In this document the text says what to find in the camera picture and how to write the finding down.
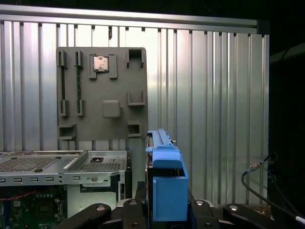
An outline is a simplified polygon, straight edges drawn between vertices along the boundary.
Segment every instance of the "red wire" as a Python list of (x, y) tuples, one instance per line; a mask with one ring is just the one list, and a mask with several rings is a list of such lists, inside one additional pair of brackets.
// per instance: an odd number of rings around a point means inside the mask
[(32, 191), (32, 192), (28, 192), (28, 193), (26, 193), (26, 194), (24, 194), (24, 195), (22, 195), (22, 196), (18, 196), (18, 197), (12, 197), (12, 198), (2, 198), (2, 199), (0, 199), (0, 201), (7, 201), (7, 200), (14, 200), (14, 199), (19, 199), (19, 198), (22, 198), (22, 197), (26, 197), (26, 196), (28, 196), (28, 195), (32, 195), (32, 194), (34, 194), (36, 192), (36, 190), (35, 191)]

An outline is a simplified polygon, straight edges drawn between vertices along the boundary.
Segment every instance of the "metal mesh grill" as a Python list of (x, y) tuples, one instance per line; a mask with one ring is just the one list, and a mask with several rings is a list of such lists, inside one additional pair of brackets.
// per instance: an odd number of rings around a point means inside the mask
[(56, 158), (17, 158), (0, 163), (0, 172), (29, 172), (38, 168), (45, 168)]
[(82, 165), (80, 170), (83, 172), (108, 172), (120, 170), (120, 163), (90, 163)]

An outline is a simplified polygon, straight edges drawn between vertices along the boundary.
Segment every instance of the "small chip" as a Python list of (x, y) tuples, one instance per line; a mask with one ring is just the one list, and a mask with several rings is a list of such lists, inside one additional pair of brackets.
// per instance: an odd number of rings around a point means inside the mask
[(108, 71), (108, 57), (104, 56), (94, 56), (94, 70), (98, 72)]
[(20, 207), (21, 202), (20, 201), (14, 201), (14, 207)]

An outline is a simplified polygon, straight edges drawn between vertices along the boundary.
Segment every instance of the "gray tool holder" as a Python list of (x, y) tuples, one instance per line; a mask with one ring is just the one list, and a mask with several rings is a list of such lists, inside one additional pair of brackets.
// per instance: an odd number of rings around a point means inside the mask
[(60, 140), (146, 136), (144, 48), (61, 47), (56, 59)]

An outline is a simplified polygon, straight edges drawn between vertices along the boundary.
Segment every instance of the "circuit board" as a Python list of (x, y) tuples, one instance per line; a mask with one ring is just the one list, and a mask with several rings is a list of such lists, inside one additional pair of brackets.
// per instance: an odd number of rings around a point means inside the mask
[(0, 229), (51, 229), (66, 219), (66, 200), (65, 186), (1, 189)]

